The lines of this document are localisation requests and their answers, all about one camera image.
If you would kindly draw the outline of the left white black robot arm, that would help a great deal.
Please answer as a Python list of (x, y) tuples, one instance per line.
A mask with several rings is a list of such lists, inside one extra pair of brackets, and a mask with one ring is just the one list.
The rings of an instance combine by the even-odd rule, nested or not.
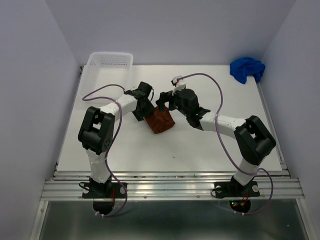
[(92, 92), (82, 98), (84, 102), (110, 102), (101, 107), (90, 106), (79, 129), (78, 141), (85, 149), (90, 164), (89, 181), (79, 183), (84, 199), (111, 197), (112, 174), (106, 165), (106, 157), (120, 131), (123, 116), (132, 113), (138, 121), (150, 116), (155, 111), (151, 102), (153, 97), (153, 87), (142, 81), (137, 88), (124, 89), (118, 99), (94, 96)]

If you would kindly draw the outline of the brown microfiber towel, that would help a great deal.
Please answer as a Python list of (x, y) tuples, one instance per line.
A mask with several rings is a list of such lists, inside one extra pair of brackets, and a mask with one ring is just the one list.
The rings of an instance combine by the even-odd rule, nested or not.
[(166, 106), (163, 111), (156, 107), (153, 114), (146, 116), (144, 119), (154, 134), (163, 133), (175, 125), (175, 121)]

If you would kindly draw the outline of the blue microfiber towel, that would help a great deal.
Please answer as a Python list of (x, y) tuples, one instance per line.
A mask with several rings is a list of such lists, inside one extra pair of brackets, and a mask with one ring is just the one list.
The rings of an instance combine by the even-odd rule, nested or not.
[(251, 57), (242, 57), (229, 64), (229, 74), (239, 83), (245, 84), (247, 77), (253, 77), (259, 83), (264, 75), (266, 65)]

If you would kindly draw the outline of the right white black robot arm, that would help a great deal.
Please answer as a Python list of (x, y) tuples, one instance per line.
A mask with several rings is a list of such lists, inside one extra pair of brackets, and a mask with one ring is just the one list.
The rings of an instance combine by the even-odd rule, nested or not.
[(168, 104), (170, 111), (177, 110), (186, 117), (190, 126), (201, 131), (216, 132), (236, 140), (242, 160), (230, 181), (216, 182), (211, 191), (213, 197), (258, 197), (260, 191), (253, 179), (263, 160), (276, 147), (276, 141), (259, 117), (234, 118), (219, 115), (200, 106), (198, 97), (191, 89), (162, 92), (156, 101), (159, 110)]

